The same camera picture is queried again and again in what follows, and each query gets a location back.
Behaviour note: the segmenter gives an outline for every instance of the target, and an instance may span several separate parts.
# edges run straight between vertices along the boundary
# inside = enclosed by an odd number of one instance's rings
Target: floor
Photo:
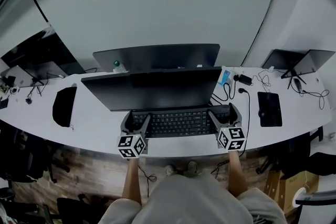
[[[204,173],[210,173],[217,167],[217,163],[226,160],[227,157],[228,155],[225,154],[197,157],[193,160],[197,161]],[[51,213],[57,214],[56,199],[58,197],[78,199],[79,194],[85,194],[91,201],[107,197],[110,204],[121,196],[127,171],[127,160],[116,155],[81,150],[70,146],[63,147],[54,158],[67,164],[70,172],[66,173],[53,166],[54,177],[58,180],[56,184],[49,180],[47,172],[36,183],[13,183],[12,188],[16,194],[16,201],[46,204]],[[243,170],[250,187],[264,189],[268,173],[257,175],[255,169],[263,163],[265,158],[263,150],[247,151],[241,157]],[[184,169],[190,160],[187,158],[143,158],[140,159],[140,166],[148,176],[155,174],[158,178],[155,183],[149,184],[151,190],[165,177],[164,168],[167,164],[175,164],[178,168]],[[145,202],[147,200],[147,179],[141,171],[139,171],[139,176],[142,200]],[[227,187],[227,165],[220,168],[217,179],[223,187]]]

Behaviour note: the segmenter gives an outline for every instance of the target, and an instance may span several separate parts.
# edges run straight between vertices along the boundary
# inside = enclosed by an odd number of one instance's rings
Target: shoe
[[[170,164],[166,166],[166,176],[176,175],[177,169],[174,165]]]
[[[198,174],[198,165],[195,161],[191,161],[188,163],[187,172],[195,175]]]

